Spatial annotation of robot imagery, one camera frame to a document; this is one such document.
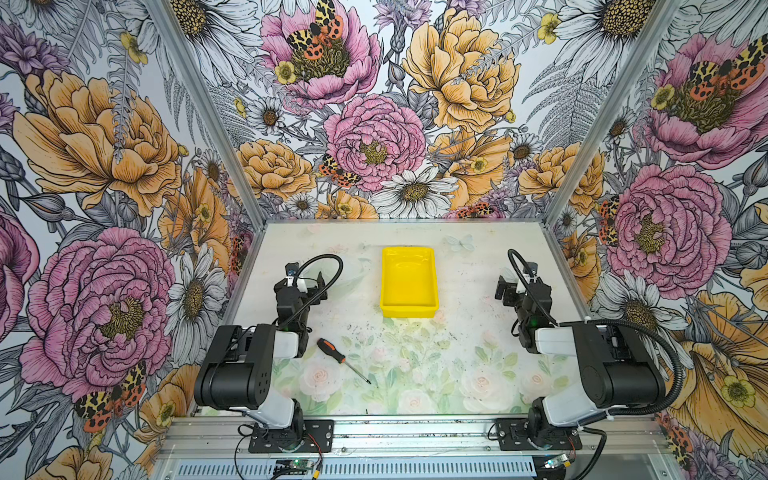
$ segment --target floral wallpaper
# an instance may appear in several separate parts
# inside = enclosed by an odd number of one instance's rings
[[[614,113],[600,194],[575,194],[554,225],[592,315],[676,349],[683,391],[658,419],[691,479],[768,478],[765,14],[686,2]]]
[[[0,2],[4,478],[151,476],[254,238],[140,6]]]
[[[654,0],[171,4],[266,217],[501,219],[546,211]]]

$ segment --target black and orange handle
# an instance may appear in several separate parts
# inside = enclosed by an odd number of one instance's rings
[[[320,347],[320,351],[328,356],[332,356],[338,363],[344,363],[346,358],[344,355],[336,349],[336,347],[326,339],[318,339],[317,346]]]

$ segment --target orange flower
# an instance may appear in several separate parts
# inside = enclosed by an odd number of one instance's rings
[[[257,198],[267,192],[288,200],[316,186],[312,164],[280,142],[246,142],[236,155]]]
[[[194,401],[194,381],[199,365],[184,365],[173,369],[160,382],[157,392],[141,405],[139,416],[146,422],[134,432],[136,440],[147,444],[136,463],[152,476],[154,461],[174,417],[184,417]]]
[[[89,193],[83,208],[90,208],[107,189],[116,190],[138,204],[142,217],[149,217],[163,196],[181,185],[178,146],[148,98],[132,94],[118,163],[112,108],[119,92],[106,80],[92,78],[86,86],[75,75],[62,72],[58,77],[48,70],[42,80],[29,75],[26,84],[48,116],[17,112],[13,138],[29,157],[29,167],[42,177],[37,184],[43,191]]]
[[[555,147],[536,155],[533,158],[536,168],[529,168],[520,174],[520,194],[541,198],[557,191],[571,169],[580,146],[581,142],[576,142],[566,148]],[[602,196],[604,167],[605,154],[598,151],[569,201],[578,213],[588,214],[594,208],[595,201]]]
[[[768,324],[732,293],[696,298],[696,340],[680,342],[694,369],[668,412],[711,439],[733,430],[731,451],[755,458],[768,445]]]
[[[435,94],[436,125],[483,132],[496,123],[494,117],[509,112],[520,64],[515,65],[510,52],[482,73],[468,73],[483,55],[498,55],[498,33],[482,30],[480,21],[466,10],[457,13],[450,8],[444,23],[441,32],[428,23],[413,32],[402,67],[419,83],[412,91]]]
[[[510,137],[493,139],[459,128],[450,134],[440,134],[429,151],[439,162],[452,162],[443,177],[456,177],[458,190],[451,192],[451,210],[472,205],[491,191],[491,182],[504,180]]]
[[[54,461],[42,466],[27,480],[109,480],[112,478],[112,454],[98,447],[88,454],[80,447],[64,449]]]
[[[184,193],[167,197],[157,229],[163,237],[163,248],[179,253],[192,249],[197,255],[204,243],[214,250],[214,259],[226,273],[230,268],[230,231],[227,209],[203,170],[194,169],[192,179],[184,181]]]
[[[576,233],[563,240],[563,254],[568,259],[571,273],[576,278],[581,294],[589,301],[592,300],[600,281],[600,259],[598,258],[598,239],[583,233]]]
[[[345,220],[376,219],[376,209],[363,197],[340,191],[328,195],[328,204],[320,204],[315,218],[343,218]]]

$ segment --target yellow tray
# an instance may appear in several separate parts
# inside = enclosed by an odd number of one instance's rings
[[[387,247],[382,252],[384,316],[432,318],[440,308],[435,251],[425,247]]]

